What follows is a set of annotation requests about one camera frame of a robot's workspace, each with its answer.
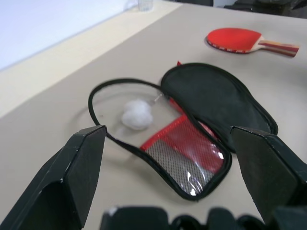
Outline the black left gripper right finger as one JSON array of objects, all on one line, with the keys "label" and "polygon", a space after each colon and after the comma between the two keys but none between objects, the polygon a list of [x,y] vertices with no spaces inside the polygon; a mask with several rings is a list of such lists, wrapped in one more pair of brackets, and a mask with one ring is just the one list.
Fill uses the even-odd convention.
[{"label": "black left gripper right finger", "polygon": [[245,185],[267,225],[307,223],[307,165],[278,136],[233,126]]}]

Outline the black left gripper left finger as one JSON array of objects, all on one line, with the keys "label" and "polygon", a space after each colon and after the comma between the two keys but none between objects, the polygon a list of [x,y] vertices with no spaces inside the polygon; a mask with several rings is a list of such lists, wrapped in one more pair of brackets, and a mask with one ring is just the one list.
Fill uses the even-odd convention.
[{"label": "black left gripper left finger", "polygon": [[81,230],[102,161],[106,126],[82,129],[37,172],[1,223],[2,230]]}]

